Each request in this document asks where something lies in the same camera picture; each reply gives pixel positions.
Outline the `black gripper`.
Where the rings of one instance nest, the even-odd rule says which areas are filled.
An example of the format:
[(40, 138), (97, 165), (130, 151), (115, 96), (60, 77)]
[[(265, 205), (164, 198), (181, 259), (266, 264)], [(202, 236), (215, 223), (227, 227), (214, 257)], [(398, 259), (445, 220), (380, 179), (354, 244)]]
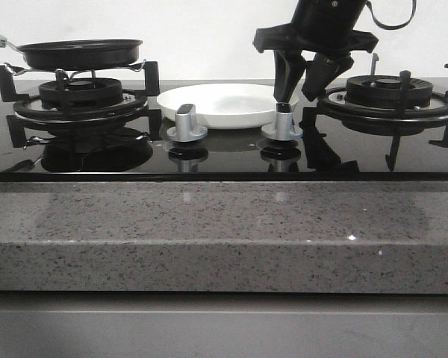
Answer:
[(352, 67), (349, 52), (371, 52), (376, 47), (378, 39), (373, 34), (354, 29), (365, 4), (353, 0), (299, 1), (289, 23), (256, 31), (253, 45), (257, 51), (273, 50), (273, 95), (278, 103), (289, 102), (304, 74), (303, 51), (316, 53), (302, 86), (303, 95), (313, 101)]

